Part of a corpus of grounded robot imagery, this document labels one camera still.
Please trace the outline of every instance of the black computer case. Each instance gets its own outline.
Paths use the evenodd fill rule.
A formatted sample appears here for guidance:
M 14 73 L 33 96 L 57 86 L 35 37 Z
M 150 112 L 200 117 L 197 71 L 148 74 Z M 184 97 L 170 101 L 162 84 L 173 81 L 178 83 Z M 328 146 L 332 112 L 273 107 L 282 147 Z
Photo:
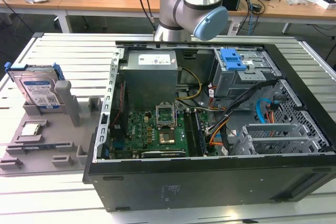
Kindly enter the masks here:
M 335 122 L 279 49 L 260 46 L 310 108 L 323 134 L 336 143 Z M 275 155 L 114 163 L 90 163 L 88 158 L 84 181 L 94 185 L 107 211 L 127 211 L 298 201 L 335 177 L 334 155 Z

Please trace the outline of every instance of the blue latch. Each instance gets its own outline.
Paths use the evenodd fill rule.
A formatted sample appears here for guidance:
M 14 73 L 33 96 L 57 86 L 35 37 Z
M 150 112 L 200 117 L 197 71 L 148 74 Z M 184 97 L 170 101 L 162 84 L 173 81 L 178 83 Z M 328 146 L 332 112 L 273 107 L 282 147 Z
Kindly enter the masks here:
M 227 70 L 244 71 L 247 67 L 242 63 L 239 53 L 233 48 L 222 48 L 220 53 L 222 60 L 226 63 Z
M 61 66 L 59 64 L 56 64 L 56 62 L 54 62 L 54 64 L 52 64 L 52 67 L 55 69 L 55 71 L 58 73 L 58 78 L 62 81 L 65 80 Z
M 5 63 L 5 72 L 8 73 L 10 71 L 12 64 L 10 62 Z

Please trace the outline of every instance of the wire bundle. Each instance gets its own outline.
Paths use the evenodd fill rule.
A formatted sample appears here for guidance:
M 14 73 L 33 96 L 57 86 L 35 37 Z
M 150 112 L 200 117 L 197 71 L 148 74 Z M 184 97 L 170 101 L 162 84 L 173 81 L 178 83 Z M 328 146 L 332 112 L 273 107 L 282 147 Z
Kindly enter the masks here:
M 242 25 L 239 27 L 237 33 L 240 32 L 240 30 L 242 29 L 242 30 L 247 30 L 248 31 L 247 35 L 252 35 L 253 32 L 254 32 L 254 30 L 255 30 L 255 28 L 259 24 L 258 20 L 259 20 L 260 15 L 265 12 L 266 7 L 265 7 L 265 5 L 264 5 L 264 3 L 262 1 L 257 0 L 258 2 L 261 3 L 261 5 L 262 5 L 263 8 L 261 8 L 261 10 L 259 12 L 256 12 L 256 11 L 253 10 L 251 0 L 244 0 L 244 1 L 246 1 L 246 3 L 247 3 L 247 15 L 245 16 L 244 21 L 243 21 Z M 254 21 L 254 22 L 252 21 L 253 20 L 253 15 L 256 16 L 256 21 Z M 249 21 L 248 21 L 249 28 L 245 29 L 245 28 L 243 28 L 243 25 L 245 24 L 245 22 L 246 22 L 246 20 L 247 20 L 248 17 L 249 17 Z
M 232 101 L 230 103 L 230 105 L 226 108 L 225 113 L 224 113 L 223 117 L 221 118 L 221 120 L 219 120 L 217 123 L 215 123 L 214 125 L 212 125 L 208 129 L 208 131 L 210 133 L 213 132 L 209 144 L 210 145 L 222 144 L 222 143 L 214 143 L 213 140 L 214 140 L 217 132 L 228 122 L 229 117 L 232 114 L 234 109 L 238 108 L 242 103 L 249 100 L 258 89 L 266 87 L 266 86 L 273 86 L 277 82 L 278 82 L 278 80 L 270 80 L 270 81 L 265 81 L 265 82 L 262 82 L 262 83 L 258 83 L 256 85 L 252 86 L 250 89 L 248 89 L 244 93 L 242 93 L 241 95 L 239 95 L 234 101 Z

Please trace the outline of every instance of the desk leg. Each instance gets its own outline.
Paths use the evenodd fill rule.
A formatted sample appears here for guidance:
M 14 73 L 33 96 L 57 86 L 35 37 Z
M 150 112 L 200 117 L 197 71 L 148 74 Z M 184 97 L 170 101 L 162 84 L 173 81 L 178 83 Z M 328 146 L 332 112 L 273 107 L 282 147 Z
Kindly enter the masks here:
M 285 26 L 283 27 L 282 33 L 286 34 L 291 26 L 292 26 L 291 23 L 286 23 Z
M 240 27 L 240 23 L 243 21 L 243 17 L 232 17 L 230 28 L 228 31 L 228 35 L 236 36 L 238 29 Z
M 101 27 L 106 29 L 107 28 L 107 19 L 106 17 L 101 17 Z
M 72 28 L 69 20 L 69 16 L 67 15 L 58 15 L 58 21 L 61 25 L 62 32 L 65 34 L 72 33 Z

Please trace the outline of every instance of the connector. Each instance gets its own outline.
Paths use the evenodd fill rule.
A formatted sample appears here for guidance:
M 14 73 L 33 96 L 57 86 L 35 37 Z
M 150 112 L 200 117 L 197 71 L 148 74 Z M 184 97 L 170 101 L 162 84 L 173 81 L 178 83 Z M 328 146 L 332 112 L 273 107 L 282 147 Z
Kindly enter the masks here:
M 260 13 L 262 6 L 259 4 L 251 4 L 252 11 L 256 13 Z

